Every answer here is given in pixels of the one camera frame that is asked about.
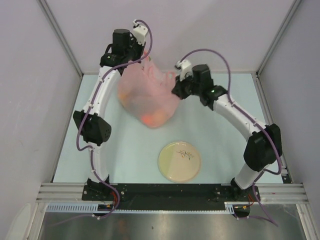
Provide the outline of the pink plastic bag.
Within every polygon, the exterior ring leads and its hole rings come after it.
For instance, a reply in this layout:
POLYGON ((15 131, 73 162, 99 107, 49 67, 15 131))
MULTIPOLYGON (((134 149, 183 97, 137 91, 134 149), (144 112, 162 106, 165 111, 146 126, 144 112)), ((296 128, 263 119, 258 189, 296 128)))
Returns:
POLYGON ((172 93, 176 73, 162 72, 148 56, 129 65, 117 84, 117 97, 124 109, 149 128, 164 125, 178 108, 172 93))

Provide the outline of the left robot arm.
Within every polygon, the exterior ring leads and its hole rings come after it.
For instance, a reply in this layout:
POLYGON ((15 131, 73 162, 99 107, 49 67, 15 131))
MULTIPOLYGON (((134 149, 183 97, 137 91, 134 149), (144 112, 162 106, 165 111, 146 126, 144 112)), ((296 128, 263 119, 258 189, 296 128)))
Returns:
POLYGON ((112 43, 100 58, 98 78, 89 100, 82 110, 73 113, 77 127, 76 148, 89 151, 91 173, 94 179, 87 180, 87 190, 83 191, 84 200, 93 197, 105 200, 109 196, 118 197, 110 185, 109 173, 101 161, 100 151, 112 133, 112 127, 104 119, 105 111, 115 83, 128 65, 140 63, 147 55, 144 53, 146 37, 150 35, 147 27, 138 25, 133 30, 115 29, 112 43))

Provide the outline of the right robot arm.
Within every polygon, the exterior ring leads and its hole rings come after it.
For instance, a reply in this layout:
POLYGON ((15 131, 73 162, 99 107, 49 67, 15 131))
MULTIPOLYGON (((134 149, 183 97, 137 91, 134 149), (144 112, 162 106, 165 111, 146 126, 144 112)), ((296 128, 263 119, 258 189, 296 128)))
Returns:
POLYGON ((246 140, 243 153, 244 165, 231 180, 231 196, 242 201, 249 188, 274 162, 281 162, 281 130, 275 124, 267 125, 239 106, 229 91, 216 85, 208 65, 192 66, 188 60, 175 65, 178 75, 172 93, 181 100, 189 96, 199 97, 203 106, 210 108, 232 124, 246 140))

